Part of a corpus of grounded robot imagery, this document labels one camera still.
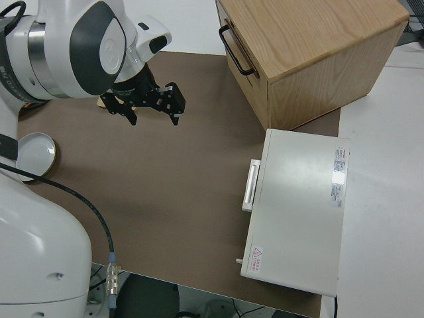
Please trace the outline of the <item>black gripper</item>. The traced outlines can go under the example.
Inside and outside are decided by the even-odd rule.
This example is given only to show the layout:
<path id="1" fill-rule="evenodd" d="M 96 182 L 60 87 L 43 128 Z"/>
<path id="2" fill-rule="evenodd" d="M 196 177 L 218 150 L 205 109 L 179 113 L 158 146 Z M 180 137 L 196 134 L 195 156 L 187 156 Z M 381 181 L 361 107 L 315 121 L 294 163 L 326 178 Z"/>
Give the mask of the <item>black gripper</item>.
<path id="1" fill-rule="evenodd" d="M 148 65 L 132 78 L 114 83 L 111 89 L 113 93 L 101 95 L 105 108 L 112 115 L 126 117 L 132 126 L 136 125 L 137 116 L 132 107 L 126 103 L 141 104 L 152 91 L 158 93 L 156 109 L 167 114 L 173 125 L 178 125 L 179 118 L 185 111 L 186 100 L 177 83 L 171 82 L 165 87 L 159 87 Z"/>

